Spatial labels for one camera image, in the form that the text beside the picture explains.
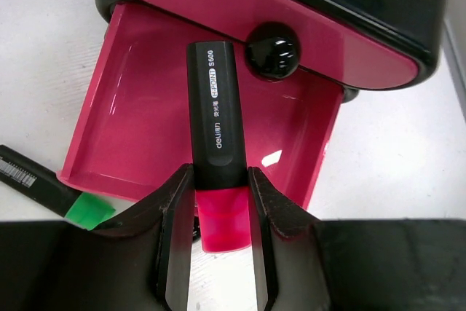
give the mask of black knob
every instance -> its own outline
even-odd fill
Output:
[[[246,60],[260,76],[284,79],[299,66],[299,41],[281,23],[261,25],[248,38]]]

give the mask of green highlighter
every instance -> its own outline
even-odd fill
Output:
[[[84,229],[115,213],[105,200],[62,184],[54,172],[5,145],[0,145],[0,181]]]

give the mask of white surface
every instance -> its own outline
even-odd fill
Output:
[[[61,167],[105,29],[93,0],[0,0],[0,143]],[[362,92],[341,108],[310,211],[466,218],[465,135],[444,61],[418,87]],[[0,184],[1,220],[56,218]],[[255,309],[250,250],[195,245],[189,310]]]

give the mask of barcode label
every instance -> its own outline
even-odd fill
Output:
[[[0,158],[0,173],[3,173],[13,180],[19,182],[20,184],[31,187],[35,180],[37,180],[36,176],[31,175],[30,173],[26,172],[24,169],[17,168],[14,165],[11,165],[5,162],[3,159]]]

